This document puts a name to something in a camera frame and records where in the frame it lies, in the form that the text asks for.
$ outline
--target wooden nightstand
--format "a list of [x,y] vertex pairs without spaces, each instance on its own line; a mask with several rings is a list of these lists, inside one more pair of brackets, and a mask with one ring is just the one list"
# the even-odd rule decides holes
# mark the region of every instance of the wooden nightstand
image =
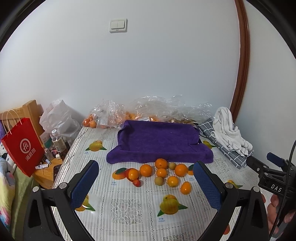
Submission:
[[53,159],[49,167],[43,169],[43,173],[42,169],[36,170],[33,173],[34,179],[45,189],[52,189],[54,185],[54,167],[62,163],[62,159]]

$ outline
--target silver bolt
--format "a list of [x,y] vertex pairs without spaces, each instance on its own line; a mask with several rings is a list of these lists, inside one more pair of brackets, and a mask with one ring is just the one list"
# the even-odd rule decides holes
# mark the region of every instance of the silver bolt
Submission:
[[67,186],[67,183],[61,183],[61,184],[59,185],[59,188],[60,188],[60,189],[64,189],[66,186]]
[[253,190],[254,190],[255,192],[260,192],[259,187],[253,187]]
[[229,189],[233,188],[233,185],[231,183],[226,183],[225,186]]
[[33,192],[37,192],[39,190],[39,187],[33,187]]

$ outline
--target gray checkered cloth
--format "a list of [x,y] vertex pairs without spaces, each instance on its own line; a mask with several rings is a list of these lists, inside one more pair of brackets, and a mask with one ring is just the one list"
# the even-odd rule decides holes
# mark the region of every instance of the gray checkered cloth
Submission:
[[[211,118],[207,119],[206,121],[199,124],[199,129],[202,133],[209,138],[209,140],[216,145],[216,147],[238,168],[242,168],[246,166],[246,159],[247,156],[240,156],[236,151],[228,151],[226,150],[219,142],[217,142],[216,138],[211,136],[211,132],[214,131],[213,129],[213,121]],[[248,151],[248,156],[252,156],[254,150]]]

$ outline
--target red shopping bag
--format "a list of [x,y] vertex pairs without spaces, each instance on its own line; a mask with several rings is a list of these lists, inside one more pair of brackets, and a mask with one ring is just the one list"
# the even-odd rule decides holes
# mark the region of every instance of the red shopping bag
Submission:
[[7,132],[1,142],[15,164],[30,177],[44,155],[44,150],[31,120],[29,118],[21,119]]

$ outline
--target white light switch panel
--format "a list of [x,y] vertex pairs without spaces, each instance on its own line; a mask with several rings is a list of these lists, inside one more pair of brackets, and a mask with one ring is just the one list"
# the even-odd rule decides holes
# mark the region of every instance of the white light switch panel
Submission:
[[111,20],[109,31],[110,33],[126,32],[126,18]]

